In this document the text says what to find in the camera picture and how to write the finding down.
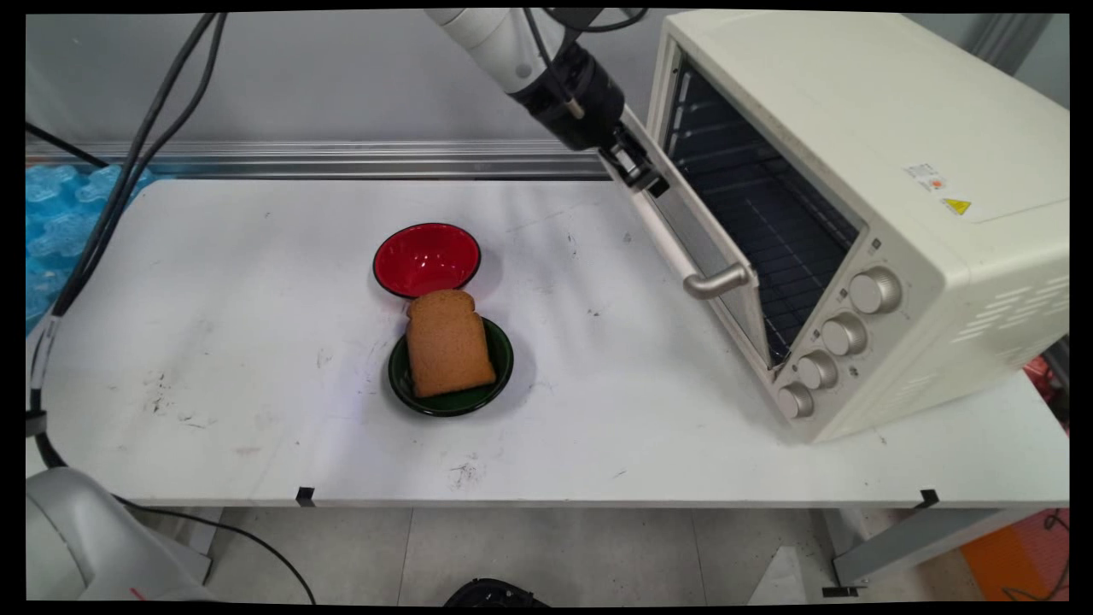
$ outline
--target green bowl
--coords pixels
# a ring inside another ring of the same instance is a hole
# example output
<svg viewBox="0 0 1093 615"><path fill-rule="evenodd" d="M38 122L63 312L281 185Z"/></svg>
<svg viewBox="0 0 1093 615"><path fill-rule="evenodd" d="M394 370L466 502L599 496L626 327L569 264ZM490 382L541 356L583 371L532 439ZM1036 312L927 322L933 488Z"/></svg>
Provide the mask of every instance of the green bowl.
<svg viewBox="0 0 1093 615"><path fill-rule="evenodd" d="M505 332L493 321L482 319L482 324L485 328L485 346L490 353L490 363L493 364L493 371L497 375L496 382L433 398L415 398L413 378L410 376L410 352L407 347L407 336L403 335L391 351L391 358L387 360L387 378L391 382L395 395L412 410L434 417L466 415L492 402L505 389L509 377L513 376L513 345L508 343Z"/></svg>

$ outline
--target bread slice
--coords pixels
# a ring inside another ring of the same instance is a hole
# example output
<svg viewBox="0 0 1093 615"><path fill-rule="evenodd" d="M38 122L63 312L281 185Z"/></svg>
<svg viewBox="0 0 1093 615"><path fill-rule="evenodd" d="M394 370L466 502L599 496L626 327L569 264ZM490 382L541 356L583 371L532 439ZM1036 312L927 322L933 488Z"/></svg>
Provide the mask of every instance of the bread slice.
<svg viewBox="0 0 1093 615"><path fill-rule="evenodd" d="M461 289L437 289L420 296L407 310L407 344L414 395L432 398L491 385L482 318L474 297Z"/></svg>

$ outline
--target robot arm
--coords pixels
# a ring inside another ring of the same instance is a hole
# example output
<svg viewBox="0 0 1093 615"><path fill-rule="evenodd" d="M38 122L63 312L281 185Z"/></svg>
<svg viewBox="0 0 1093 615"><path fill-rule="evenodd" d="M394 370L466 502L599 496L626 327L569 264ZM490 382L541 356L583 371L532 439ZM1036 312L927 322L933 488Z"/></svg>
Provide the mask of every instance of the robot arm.
<svg viewBox="0 0 1093 615"><path fill-rule="evenodd" d="M588 21L598 12L586 15ZM622 90L576 43L578 33L542 9L425 9L425 13L566 146L596 147L627 187L644 189L657 181L659 174L644 147L621 120ZM529 15L548 58L539 52Z"/></svg>

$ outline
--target toaster oven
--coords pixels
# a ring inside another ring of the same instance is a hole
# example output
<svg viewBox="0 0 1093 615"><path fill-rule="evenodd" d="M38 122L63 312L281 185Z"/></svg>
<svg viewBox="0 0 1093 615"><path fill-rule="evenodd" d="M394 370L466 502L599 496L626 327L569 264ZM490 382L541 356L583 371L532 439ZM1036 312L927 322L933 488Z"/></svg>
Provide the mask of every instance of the toaster oven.
<svg viewBox="0 0 1093 615"><path fill-rule="evenodd" d="M906 17L669 16L623 121L666 182L631 191L643 222L804 440L1069 330L1070 113Z"/></svg>

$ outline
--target oven knob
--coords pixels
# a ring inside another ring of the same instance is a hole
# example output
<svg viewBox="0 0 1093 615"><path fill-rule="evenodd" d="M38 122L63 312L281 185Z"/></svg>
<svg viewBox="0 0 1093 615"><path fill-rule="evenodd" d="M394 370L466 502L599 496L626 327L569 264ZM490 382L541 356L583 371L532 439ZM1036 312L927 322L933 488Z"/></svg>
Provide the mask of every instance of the oven knob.
<svg viewBox="0 0 1093 615"><path fill-rule="evenodd" d="M797 378L809 389L830 389L838 380L838 368L831 355L816 351L797 362Z"/></svg>
<svg viewBox="0 0 1093 615"><path fill-rule="evenodd" d="M812 416L812 395L799 382L787 385L778 390L778 410L789 419Z"/></svg>
<svg viewBox="0 0 1093 615"><path fill-rule="evenodd" d="M900 280L883 267L862 271L850 279L850 303L863 315L883 315L900 304Z"/></svg>
<svg viewBox="0 0 1093 615"><path fill-rule="evenodd" d="M845 357L866 350L866 326L854 315L839 315L820 330L823 345L832 355Z"/></svg>

